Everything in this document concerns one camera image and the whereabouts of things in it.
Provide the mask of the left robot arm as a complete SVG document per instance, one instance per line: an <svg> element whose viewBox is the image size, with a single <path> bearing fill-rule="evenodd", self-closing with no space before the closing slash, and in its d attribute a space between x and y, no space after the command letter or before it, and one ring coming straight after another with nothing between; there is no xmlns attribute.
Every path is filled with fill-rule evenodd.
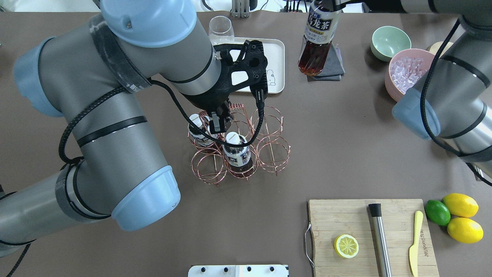
<svg viewBox="0 0 492 277"><path fill-rule="evenodd" d="M135 96L160 74L195 107L211 132L232 123L229 95L250 87L264 106L267 58L259 40L212 45L189 0L101 0L88 23L21 56L14 79L39 112L64 117L82 157L1 197L1 256L78 224L111 217L135 231L169 214L181 195Z"/></svg>

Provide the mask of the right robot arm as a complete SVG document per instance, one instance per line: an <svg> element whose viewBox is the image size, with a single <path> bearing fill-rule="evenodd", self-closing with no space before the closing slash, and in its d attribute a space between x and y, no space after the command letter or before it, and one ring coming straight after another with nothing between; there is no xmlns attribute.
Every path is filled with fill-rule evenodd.
<svg viewBox="0 0 492 277"><path fill-rule="evenodd" d="M392 109L417 136L491 176L491 107L479 97L491 87L490 0L366 0L376 13L446 13L464 33Z"/></svg>

